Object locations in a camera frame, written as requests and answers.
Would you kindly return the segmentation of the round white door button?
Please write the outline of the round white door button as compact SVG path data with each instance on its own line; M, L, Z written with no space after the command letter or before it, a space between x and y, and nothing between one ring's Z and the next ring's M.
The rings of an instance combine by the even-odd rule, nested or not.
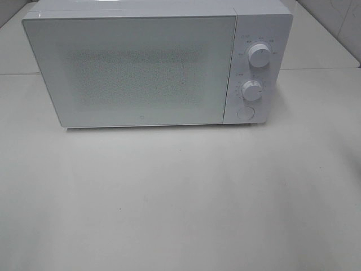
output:
M243 122L248 122L254 117L254 114L255 110L252 107L246 106L238 110L237 117Z

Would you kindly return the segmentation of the white timer knob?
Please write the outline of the white timer knob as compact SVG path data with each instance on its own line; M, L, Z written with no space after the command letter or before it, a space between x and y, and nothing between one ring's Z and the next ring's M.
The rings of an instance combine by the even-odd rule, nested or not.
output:
M242 85L241 92L245 100L253 102L261 98L263 87L259 81L250 80Z

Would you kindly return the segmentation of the white microwave door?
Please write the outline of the white microwave door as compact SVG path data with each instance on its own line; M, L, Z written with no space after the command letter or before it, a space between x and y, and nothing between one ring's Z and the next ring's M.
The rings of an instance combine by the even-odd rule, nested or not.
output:
M25 19L65 128L220 124L234 16Z

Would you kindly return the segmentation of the upper white power knob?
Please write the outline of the upper white power knob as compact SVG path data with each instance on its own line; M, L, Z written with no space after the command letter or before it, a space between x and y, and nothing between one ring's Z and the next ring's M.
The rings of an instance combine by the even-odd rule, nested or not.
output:
M249 64L254 68L262 68L269 64L271 49L265 43L255 43L247 51Z

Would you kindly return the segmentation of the white microwave oven body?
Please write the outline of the white microwave oven body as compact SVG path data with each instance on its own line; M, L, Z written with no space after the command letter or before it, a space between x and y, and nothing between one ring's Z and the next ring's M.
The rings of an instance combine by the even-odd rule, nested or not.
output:
M292 13L280 1L39 1L23 21L211 16L236 18L234 44L223 121L198 125L264 123L293 22ZM249 64L247 51L251 45L261 42L271 49L270 62L265 67L254 68ZM261 98L253 102L245 100L241 92L242 85L250 80L259 81L263 87ZM246 106L252 107L255 114L250 121L243 122L237 112Z

